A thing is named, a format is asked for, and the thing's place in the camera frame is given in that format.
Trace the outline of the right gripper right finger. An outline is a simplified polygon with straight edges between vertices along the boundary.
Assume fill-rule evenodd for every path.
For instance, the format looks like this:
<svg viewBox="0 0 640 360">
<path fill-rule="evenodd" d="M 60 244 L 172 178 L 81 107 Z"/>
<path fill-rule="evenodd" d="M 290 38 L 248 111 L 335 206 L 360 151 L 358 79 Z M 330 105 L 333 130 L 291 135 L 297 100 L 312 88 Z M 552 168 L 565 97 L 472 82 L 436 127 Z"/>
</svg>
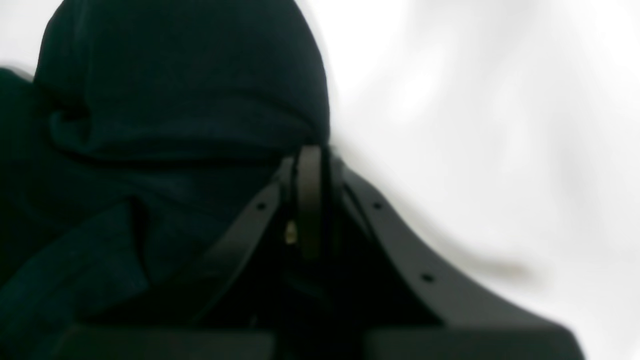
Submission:
<svg viewBox="0 0 640 360">
<path fill-rule="evenodd" d="M 322 152 L 329 255 L 364 360 L 583 360 L 564 326 L 463 274 L 334 150 Z"/>
</svg>

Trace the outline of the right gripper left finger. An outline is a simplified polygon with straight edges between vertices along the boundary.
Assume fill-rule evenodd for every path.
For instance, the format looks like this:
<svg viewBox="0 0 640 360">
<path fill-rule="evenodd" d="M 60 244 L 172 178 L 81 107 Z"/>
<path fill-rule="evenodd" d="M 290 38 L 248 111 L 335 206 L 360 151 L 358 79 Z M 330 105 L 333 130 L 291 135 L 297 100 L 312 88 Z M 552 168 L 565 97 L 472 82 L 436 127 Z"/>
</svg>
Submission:
<svg viewBox="0 0 640 360">
<path fill-rule="evenodd" d="M 243 209 L 223 237 L 163 285 L 65 335 L 67 360 L 274 360 L 276 333 L 198 329 L 245 271 L 279 210 L 297 215 L 294 239 L 309 260 L 322 253 L 323 149 L 303 146 Z"/>
</svg>

